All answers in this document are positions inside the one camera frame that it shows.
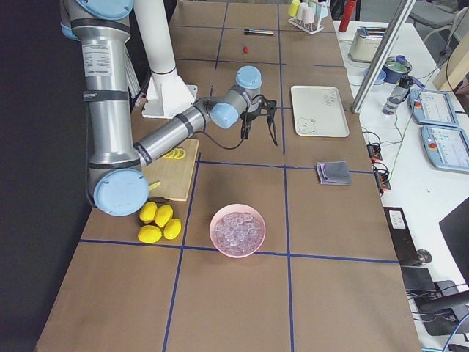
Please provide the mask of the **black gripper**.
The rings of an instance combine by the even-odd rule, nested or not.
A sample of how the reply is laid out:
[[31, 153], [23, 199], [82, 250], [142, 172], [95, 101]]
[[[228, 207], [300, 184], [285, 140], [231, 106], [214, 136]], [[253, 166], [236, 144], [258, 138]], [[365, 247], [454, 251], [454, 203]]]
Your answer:
[[264, 95], [258, 94], [254, 97], [253, 105], [241, 114], [240, 119], [242, 120], [240, 137], [242, 140], [248, 139], [249, 132], [251, 130], [252, 121], [257, 117], [266, 116], [266, 122], [270, 138], [273, 144], [278, 146], [276, 122], [276, 101], [267, 99]]

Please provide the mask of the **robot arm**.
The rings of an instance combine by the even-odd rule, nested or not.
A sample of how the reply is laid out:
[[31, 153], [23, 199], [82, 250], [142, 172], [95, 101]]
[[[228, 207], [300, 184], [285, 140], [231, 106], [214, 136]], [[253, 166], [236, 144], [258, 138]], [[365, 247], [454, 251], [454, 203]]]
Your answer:
[[[149, 197], [142, 168], [167, 154], [214, 122], [230, 128], [242, 122], [247, 139], [259, 116], [272, 122], [276, 102], [261, 92], [253, 66], [240, 68], [234, 85], [221, 97], [198, 98], [197, 88], [179, 76], [162, 1], [62, 1], [62, 32], [81, 44], [94, 152], [88, 161], [87, 193], [112, 216], [138, 211]], [[135, 15], [147, 55], [150, 80], [143, 115], [163, 125], [133, 141], [130, 98], [137, 96], [136, 74], [126, 47], [130, 15]]]

